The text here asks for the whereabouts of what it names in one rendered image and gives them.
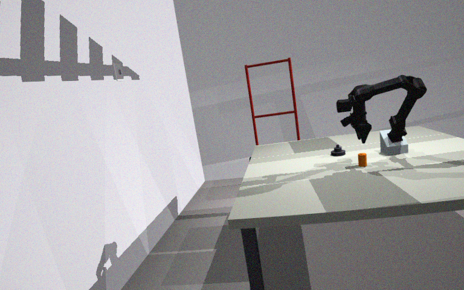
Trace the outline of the orange knob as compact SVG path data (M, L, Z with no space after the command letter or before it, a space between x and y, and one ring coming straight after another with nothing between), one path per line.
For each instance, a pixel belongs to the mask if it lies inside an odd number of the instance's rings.
M366 153L359 153L358 154L358 162L360 167L367 166L367 154Z

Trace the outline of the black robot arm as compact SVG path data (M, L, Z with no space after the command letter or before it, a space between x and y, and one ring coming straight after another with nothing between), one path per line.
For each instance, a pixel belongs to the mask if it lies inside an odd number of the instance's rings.
M365 101L371 99L373 96L392 91L394 89L403 88L407 90L407 96L402 103L399 112L395 116L391 116L389 119L391 131L388 133L388 137L392 143L402 141L402 137L406 136L405 120L408 117L412 107L414 106L417 99L422 98L426 93L427 89L422 79L415 78L413 76L400 75L397 78L393 78L387 81L379 82L374 85L359 85L348 94L348 99L337 100L337 111L347 112L351 111L364 111ZM350 116L341 120L341 124L346 127L351 123L356 123L354 114L350 113Z

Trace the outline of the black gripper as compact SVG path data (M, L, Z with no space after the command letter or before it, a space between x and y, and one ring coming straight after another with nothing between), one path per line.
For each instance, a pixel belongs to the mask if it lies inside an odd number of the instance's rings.
M353 111L356 118L356 123L351 123L351 127L355 129L358 139L364 144L367 136L372 129L372 125L366 120L366 110L364 111Z

